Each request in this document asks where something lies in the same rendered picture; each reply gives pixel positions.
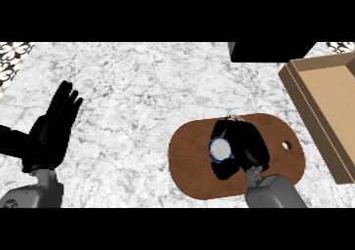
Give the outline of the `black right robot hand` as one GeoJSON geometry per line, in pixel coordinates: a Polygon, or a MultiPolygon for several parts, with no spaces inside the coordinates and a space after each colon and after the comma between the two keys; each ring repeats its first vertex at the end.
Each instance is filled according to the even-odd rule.
{"type": "Polygon", "coordinates": [[[217,120],[210,138],[223,137],[229,143],[232,156],[220,162],[211,161],[211,171],[220,180],[227,180],[239,170],[261,166],[269,168],[266,142],[257,127],[245,121],[217,120]]]}

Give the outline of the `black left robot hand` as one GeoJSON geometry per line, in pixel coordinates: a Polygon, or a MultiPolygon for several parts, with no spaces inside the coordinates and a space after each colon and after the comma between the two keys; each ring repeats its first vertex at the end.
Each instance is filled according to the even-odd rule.
{"type": "Polygon", "coordinates": [[[46,113],[24,133],[0,125],[0,153],[22,160],[22,172],[55,169],[65,157],[71,128],[83,99],[72,83],[62,81],[46,113]]]}

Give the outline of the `blue-rimmed can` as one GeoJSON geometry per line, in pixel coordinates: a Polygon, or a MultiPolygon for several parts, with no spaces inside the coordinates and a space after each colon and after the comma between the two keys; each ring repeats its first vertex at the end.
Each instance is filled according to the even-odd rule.
{"type": "Polygon", "coordinates": [[[230,145],[223,137],[215,137],[210,140],[208,156],[215,163],[220,163],[224,159],[232,157],[230,145]]]}

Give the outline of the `brown wooden cutting board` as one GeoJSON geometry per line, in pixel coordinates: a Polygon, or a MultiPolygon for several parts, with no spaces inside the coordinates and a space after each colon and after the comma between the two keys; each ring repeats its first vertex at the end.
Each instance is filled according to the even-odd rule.
{"type": "MultiPolygon", "coordinates": [[[[301,145],[286,123],[273,115],[242,115],[257,127],[269,153],[269,169],[260,176],[282,175],[297,184],[304,173],[306,159],[301,145]]],[[[241,195],[246,192],[244,170],[221,181],[213,174],[208,140],[217,118],[193,120],[176,130],[168,143],[168,170],[180,191],[199,200],[241,195]]]]}

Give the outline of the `cardboard box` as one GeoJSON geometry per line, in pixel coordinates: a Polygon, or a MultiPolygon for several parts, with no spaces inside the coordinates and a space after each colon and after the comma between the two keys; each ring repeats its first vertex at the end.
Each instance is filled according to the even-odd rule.
{"type": "Polygon", "coordinates": [[[355,53],[292,60],[277,72],[334,181],[355,183],[355,53]]]}

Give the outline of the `black appliance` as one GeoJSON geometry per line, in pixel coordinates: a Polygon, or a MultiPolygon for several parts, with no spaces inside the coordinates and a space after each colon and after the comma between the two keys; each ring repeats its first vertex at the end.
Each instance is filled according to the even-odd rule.
{"type": "Polygon", "coordinates": [[[301,59],[316,42],[229,42],[229,58],[233,63],[286,63],[301,59]]]}

